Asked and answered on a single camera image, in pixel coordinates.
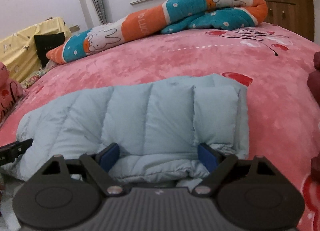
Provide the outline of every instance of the wooden dresser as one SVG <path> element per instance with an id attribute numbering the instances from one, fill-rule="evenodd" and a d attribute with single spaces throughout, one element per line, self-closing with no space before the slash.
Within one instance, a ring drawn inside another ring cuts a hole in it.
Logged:
<path id="1" fill-rule="evenodd" d="M 279 25 L 314 41 L 315 13 L 313 0 L 265 0 L 268 16 L 265 22 Z"/>

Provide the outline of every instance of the bunny print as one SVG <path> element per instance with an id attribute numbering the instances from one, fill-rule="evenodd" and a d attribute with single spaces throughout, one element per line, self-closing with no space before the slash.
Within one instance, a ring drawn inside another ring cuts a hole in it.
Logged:
<path id="1" fill-rule="evenodd" d="M 206 0 L 208 10 L 212 10 L 215 8 L 223 8 L 223 7 L 236 7 L 246 6 L 245 2 L 239 1 L 239 0 Z"/>
<path id="2" fill-rule="evenodd" d="M 121 38 L 119 37 L 111 37 L 111 35 L 115 34 L 117 29 L 109 29 L 109 30 L 100 30 L 100 31 L 90 31 L 88 33 L 87 38 L 84 40 L 83 47 L 85 53 L 92 53 L 95 51 L 102 51 L 108 47 L 107 45 L 112 45 L 116 42 L 119 42 Z"/>

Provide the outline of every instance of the dark red object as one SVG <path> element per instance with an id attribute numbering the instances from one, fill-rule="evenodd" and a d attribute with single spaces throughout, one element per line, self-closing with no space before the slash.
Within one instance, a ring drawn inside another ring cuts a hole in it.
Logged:
<path id="1" fill-rule="evenodd" d="M 320 183 L 320 153 L 317 157 L 311 159 L 311 178 Z"/>
<path id="2" fill-rule="evenodd" d="M 320 71 L 316 70 L 309 74 L 307 85 L 315 100 L 320 106 Z"/>
<path id="3" fill-rule="evenodd" d="M 320 53 L 315 53 L 315 56 L 313 58 L 313 65 L 317 70 L 320 70 Z"/>

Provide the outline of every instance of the pink bedsheet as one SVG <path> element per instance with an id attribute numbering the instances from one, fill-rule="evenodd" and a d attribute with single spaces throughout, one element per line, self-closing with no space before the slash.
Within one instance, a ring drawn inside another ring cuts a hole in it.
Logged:
<path id="1" fill-rule="evenodd" d="M 15 140 L 24 114 L 69 92 L 224 73 L 250 84 L 250 158 L 265 155 L 303 192 L 307 206 L 298 227 L 317 231 L 320 185 L 309 174 L 310 160 L 320 151 L 320 108 L 307 78 L 319 51 L 320 46 L 267 23 L 231 32 L 187 30 L 126 43 L 44 75 L 0 129 L 0 145 Z"/>

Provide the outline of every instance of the metal screw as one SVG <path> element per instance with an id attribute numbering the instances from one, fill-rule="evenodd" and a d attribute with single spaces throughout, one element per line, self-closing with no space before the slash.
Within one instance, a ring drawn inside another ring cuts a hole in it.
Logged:
<path id="1" fill-rule="evenodd" d="M 120 186 L 110 186 L 107 189 L 107 192 L 110 195 L 119 195 L 121 192 L 123 192 L 123 189 Z"/>
<path id="2" fill-rule="evenodd" d="M 207 186 L 198 186 L 195 188 L 195 192 L 199 195 L 207 195 L 211 192 L 211 189 Z"/>

